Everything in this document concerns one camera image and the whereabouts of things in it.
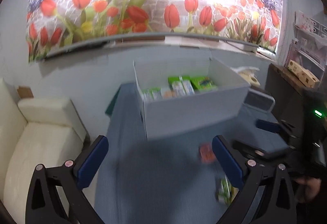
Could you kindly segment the person's right hand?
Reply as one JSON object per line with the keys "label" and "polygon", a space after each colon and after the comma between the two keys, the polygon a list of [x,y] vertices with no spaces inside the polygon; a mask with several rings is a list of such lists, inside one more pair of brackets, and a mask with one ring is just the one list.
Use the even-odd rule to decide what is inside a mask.
{"label": "person's right hand", "polygon": [[307,202],[313,200],[319,193],[321,187],[321,179],[313,177],[301,177],[295,179],[300,185],[296,197],[299,202]]}

